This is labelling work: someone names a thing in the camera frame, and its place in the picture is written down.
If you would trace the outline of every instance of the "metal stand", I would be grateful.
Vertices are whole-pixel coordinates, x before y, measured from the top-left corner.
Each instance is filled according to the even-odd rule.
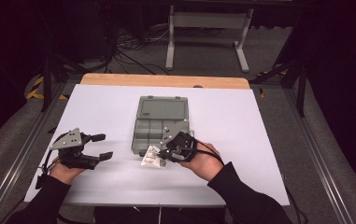
[[[236,55],[243,72],[249,71],[247,59],[242,49],[247,36],[253,9],[247,14],[223,14],[223,13],[195,13],[195,12],[175,12],[174,6],[169,11],[169,44],[166,53],[167,70],[172,70],[175,52],[175,27],[204,27],[204,28],[224,28],[240,29],[241,37],[235,42]]]

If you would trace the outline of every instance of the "black cloth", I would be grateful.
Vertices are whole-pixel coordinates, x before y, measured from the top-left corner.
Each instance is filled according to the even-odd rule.
[[[235,221],[238,223],[292,223],[283,208],[269,196],[256,192],[239,179],[231,162],[207,184],[225,200]],[[13,214],[7,224],[56,223],[58,210],[70,186],[49,177],[43,188],[29,205]],[[113,208],[97,207],[96,223],[157,223],[160,208]],[[223,223],[224,210],[161,208],[162,223]]]

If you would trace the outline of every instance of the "gray floor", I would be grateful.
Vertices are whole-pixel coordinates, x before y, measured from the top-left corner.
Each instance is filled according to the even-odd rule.
[[[232,43],[238,33],[223,31],[220,35],[209,36],[193,30],[180,32],[176,43],[174,69],[170,73],[182,76],[252,79],[257,73],[271,69],[271,65],[290,31],[290,29],[279,28],[250,29],[244,45],[244,52],[250,68],[250,72],[247,74],[241,72],[235,51],[232,48]],[[141,50],[129,51],[127,54],[141,63],[155,63],[164,67],[166,46],[167,42],[160,40]],[[88,61],[86,65],[92,63],[96,63],[96,61]],[[148,73],[137,65],[125,64],[124,67],[132,74]],[[122,67],[115,62],[109,68],[112,73],[125,73]],[[148,66],[148,68],[157,74],[163,73],[157,67]],[[78,77],[72,77],[68,81],[64,87],[64,93],[69,94],[75,83],[79,83]],[[28,88],[31,88],[32,85],[32,82],[28,83]],[[253,87],[253,90],[280,172],[285,176],[285,184],[292,192],[301,210],[307,214],[309,223],[340,223],[324,188],[324,183],[321,181],[317,166],[311,157],[306,136],[294,118],[296,111],[290,106],[286,91],[280,87],[264,87],[265,97],[261,97],[258,89]],[[66,104],[67,100],[58,100],[44,127],[40,130],[40,135],[34,143],[29,159],[2,206],[0,219],[25,194],[52,137],[47,131],[58,125]],[[41,100],[28,100],[27,104],[0,130],[0,185],[25,143],[29,132],[36,124],[41,106]],[[306,89],[305,113],[306,122],[329,168],[340,197],[349,211],[352,223],[356,223],[356,175],[349,168],[333,138],[310,86],[307,86]],[[25,203],[22,203],[18,209],[24,206]],[[295,223],[296,215],[292,206],[286,206],[285,210]],[[92,211],[93,208],[90,206],[75,205],[64,205],[61,209],[61,213],[66,217],[85,222],[92,221]]]

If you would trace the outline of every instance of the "dark background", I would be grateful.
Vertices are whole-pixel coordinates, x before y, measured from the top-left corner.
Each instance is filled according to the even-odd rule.
[[[0,127],[26,100],[23,92],[39,71],[44,58],[39,43],[39,25],[28,18],[41,12],[54,50],[81,63],[86,58],[101,58],[106,53],[102,17],[99,8],[87,1],[0,1]],[[309,59],[308,79],[335,139],[356,172],[356,1],[325,1],[327,10],[309,11],[299,23],[279,55],[278,63],[291,59]],[[140,12],[141,17],[119,16],[131,32],[141,36],[149,26],[167,22],[168,7],[121,7],[121,11]],[[90,17],[80,20],[80,14]],[[294,26],[302,12],[298,10],[255,10],[253,26]],[[91,29],[92,34],[85,32]]]

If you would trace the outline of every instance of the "table leg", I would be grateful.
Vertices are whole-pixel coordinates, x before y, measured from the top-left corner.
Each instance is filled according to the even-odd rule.
[[[175,39],[174,39],[174,6],[171,6],[169,12],[169,44],[168,52],[166,53],[166,70],[172,70],[174,66],[174,52],[175,52]]]

